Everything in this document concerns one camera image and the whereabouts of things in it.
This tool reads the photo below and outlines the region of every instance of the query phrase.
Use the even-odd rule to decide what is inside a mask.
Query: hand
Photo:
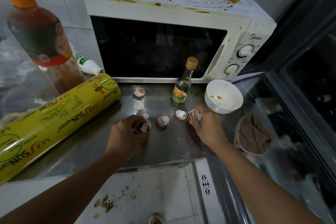
[[[202,115],[202,124],[196,120],[190,120],[189,123],[194,127],[203,143],[214,152],[219,146],[229,143],[222,130],[219,116],[202,106],[196,106],[195,108]]]
[[[135,124],[143,119],[141,116],[131,115],[126,120],[121,120],[113,125],[106,152],[118,153],[127,158],[134,154],[140,145],[149,138],[149,132],[140,135],[133,132]]]

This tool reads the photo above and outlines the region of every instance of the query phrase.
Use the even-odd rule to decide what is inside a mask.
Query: white floor
[[[2,185],[0,216],[63,179],[65,177],[53,177]],[[95,201],[103,199],[106,194],[114,202],[108,213],[100,206],[94,207]],[[76,224],[147,224],[152,213],[159,213],[166,224],[204,224],[191,164],[183,168],[168,167],[112,175]]]

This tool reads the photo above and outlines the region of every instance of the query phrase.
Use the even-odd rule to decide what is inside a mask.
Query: midea logo
[[[258,37],[258,36],[256,36],[255,34],[252,34],[252,35],[250,35],[250,38],[249,38],[250,40],[261,40],[262,39],[262,37]]]

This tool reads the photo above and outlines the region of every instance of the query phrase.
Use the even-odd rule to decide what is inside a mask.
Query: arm
[[[148,139],[132,128],[140,116],[132,115],[111,128],[106,153],[88,167],[0,218],[0,223],[74,223],[106,180]]]
[[[257,224],[324,223],[228,142],[218,115],[201,106],[196,108],[202,114],[203,123],[200,125],[194,120],[190,123],[201,140],[218,155],[228,169]]]

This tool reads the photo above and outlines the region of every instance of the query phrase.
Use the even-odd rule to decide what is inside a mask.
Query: microwave control knob
[[[227,75],[233,74],[234,72],[236,72],[239,69],[239,65],[238,64],[232,64],[229,65],[225,68],[224,73]]]
[[[237,52],[238,58],[245,58],[247,56],[250,56],[253,54],[254,51],[254,45],[253,44],[247,44],[243,47],[241,47]]]

